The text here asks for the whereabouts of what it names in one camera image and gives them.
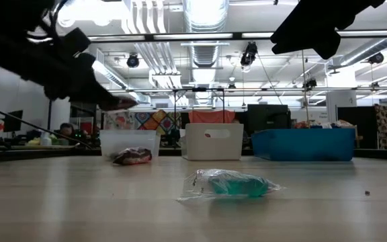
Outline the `black monitor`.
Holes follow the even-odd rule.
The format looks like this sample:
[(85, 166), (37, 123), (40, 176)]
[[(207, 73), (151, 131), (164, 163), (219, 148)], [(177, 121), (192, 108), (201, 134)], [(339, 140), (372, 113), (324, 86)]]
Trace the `black monitor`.
[(22, 119), (23, 111), (17, 110), (13, 112), (9, 112), (9, 116), (5, 116), (4, 121), (4, 132), (17, 132), (21, 130), (22, 123), (19, 119)]

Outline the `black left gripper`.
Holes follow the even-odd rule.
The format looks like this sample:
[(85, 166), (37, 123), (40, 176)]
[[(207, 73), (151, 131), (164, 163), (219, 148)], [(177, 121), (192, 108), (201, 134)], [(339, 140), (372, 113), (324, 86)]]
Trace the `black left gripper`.
[(93, 73), (95, 57), (83, 52), (77, 56), (52, 56), (40, 47), (24, 48), (26, 73), (24, 80), (44, 87), (50, 99), (69, 97), (82, 102), (71, 102), (72, 107), (83, 110), (124, 110), (114, 96), (100, 85)]

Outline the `overhead light bar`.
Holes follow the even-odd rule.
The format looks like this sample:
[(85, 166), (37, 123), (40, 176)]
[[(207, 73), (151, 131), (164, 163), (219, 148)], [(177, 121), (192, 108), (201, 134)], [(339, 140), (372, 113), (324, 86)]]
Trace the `overhead light bar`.
[[(387, 30), (336, 31), (342, 38), (387, 38)], [(206, 32), (165, 34), (102, 34), (88, 36), (92, 43), (270, 40), (273, 32)]]

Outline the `colourful clutter heap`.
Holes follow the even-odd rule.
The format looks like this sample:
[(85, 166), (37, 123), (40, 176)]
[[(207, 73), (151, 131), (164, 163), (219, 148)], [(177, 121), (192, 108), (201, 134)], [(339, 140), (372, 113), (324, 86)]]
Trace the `colourful clutter heap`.
[(305, 128), (352, 128), (353, 124), (346, 122), (344, 120), (338, 120), (336, 122), (318, 122), (318, 121), (301, 121), (297, 122), (294, 125), (295, 129), (305, 129)]

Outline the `black metal rack frame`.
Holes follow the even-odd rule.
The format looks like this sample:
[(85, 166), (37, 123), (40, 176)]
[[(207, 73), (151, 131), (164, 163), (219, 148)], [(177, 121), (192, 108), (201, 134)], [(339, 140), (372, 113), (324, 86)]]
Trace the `black metal rack frame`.
[(327, 92), (327, 91), (387, 91), (387, 86), (380, 87), (266, 87), (266, 88), (205, 88), (205, 87), (193, 87), (193, 88), (185, 88), (185, 89), (111, 89), (110, 93), (177, 93), (177, 92), (217, 92), (221, 93), (222, 97), (225, 93), (229, 92), (242, 92), (242, 93), (266, 93), (271, 92), (274, 93), (275, 96), (282, 95), (283, 92), (298, 92), (298, 93), (306, 93), (309, 91), (313, 92)]

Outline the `black partition panel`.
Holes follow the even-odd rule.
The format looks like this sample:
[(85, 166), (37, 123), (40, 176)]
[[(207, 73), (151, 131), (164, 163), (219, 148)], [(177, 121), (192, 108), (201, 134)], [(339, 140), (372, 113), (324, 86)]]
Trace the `black partition panel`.
[(339, 107), (337, 117), (357, 126), (357, 135), (363, 137), (359, 142), (360, 149), (378, 148), (378, 127), (373, 106)]

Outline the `white pillar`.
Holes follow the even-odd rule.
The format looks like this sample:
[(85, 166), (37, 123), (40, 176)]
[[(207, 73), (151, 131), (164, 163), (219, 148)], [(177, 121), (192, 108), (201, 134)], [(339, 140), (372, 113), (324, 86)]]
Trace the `white pillar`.
[(326, 95), (327, 114), (329, 122), (337, 121), (338, 108), (356, 107), (355, 90), (330, 91)]

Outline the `black cabinet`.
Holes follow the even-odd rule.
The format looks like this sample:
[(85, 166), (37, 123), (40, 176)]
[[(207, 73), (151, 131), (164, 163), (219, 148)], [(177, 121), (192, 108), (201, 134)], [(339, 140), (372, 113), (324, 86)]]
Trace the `black cabinet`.
[(289, 129), (290, 110), (287, 105), (249, 104), (247, 121), (251, 132), (269, 129)]

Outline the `white plastic bin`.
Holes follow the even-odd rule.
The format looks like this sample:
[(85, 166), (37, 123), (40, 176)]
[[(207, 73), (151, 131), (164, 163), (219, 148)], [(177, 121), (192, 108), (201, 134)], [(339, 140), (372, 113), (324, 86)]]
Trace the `white plastic bin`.
[(242, 154), (243, 131), (244, 125), (237, 123), (189, 123), (181, 135), (181, 155), (189, 161), (237, 161)]

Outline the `orange cloth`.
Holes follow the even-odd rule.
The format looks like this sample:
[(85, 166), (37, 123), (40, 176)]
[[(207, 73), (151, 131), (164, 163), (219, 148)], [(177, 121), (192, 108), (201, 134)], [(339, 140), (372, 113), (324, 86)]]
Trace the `orange cloth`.
[(191, 111), (189, 121), (191, 123), (231, 123), (235, 119), (235, 112), (220, 110), (215, 112)]

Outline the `colourful patchwork quilt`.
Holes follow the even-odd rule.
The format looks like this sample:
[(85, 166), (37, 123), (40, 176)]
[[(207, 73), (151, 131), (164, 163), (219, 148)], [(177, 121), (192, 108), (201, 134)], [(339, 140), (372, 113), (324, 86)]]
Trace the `colourful patchwork quilt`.
[(180, 147), (181, 129), (189, 123), (187, 113), (166, 112), (112, 112), (103, 115), (105, 130), (154, 130), (161, 135), (160, 147)]

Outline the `clear plastic bin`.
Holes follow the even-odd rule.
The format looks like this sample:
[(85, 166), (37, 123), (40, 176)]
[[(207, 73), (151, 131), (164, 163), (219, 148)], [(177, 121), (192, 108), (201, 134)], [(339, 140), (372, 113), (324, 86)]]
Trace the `clear plastic bin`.
[(159, 156), (161, 135), (155, 130), (102, 130), (99, 133), (101, 154), (109, 158), (129, 148), (145, 148), (151, 151), (153, 159)]

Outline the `blue plastic bin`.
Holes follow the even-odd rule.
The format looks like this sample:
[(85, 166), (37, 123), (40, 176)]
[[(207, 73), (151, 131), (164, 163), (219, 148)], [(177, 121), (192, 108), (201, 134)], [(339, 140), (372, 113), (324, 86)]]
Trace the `blue plastic bin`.
[(350, 161), (352, 128), (269, 129), (251, 136), (253, 154), (271, 161)]

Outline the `teal candy in clear wrapper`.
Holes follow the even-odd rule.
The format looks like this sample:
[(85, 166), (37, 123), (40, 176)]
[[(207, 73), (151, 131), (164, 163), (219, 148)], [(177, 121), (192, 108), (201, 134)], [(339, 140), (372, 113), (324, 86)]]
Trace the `teal candy in clear wrapper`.
[(180, 202), (199, 199), (260, 198), (281, 190), (260, 176), (227, 169), (199, 169), (184, 179)]

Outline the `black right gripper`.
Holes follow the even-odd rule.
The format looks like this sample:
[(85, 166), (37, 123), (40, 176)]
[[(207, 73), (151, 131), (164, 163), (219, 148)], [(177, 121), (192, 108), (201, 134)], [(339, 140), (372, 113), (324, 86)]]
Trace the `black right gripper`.
[(283, 54), (313, 49), (322, 59), (335, 55), (344, 30), (357, 14), (369, 7), (378, 8), (385, 0), (300, 0), (271, 36), (272, 52)]

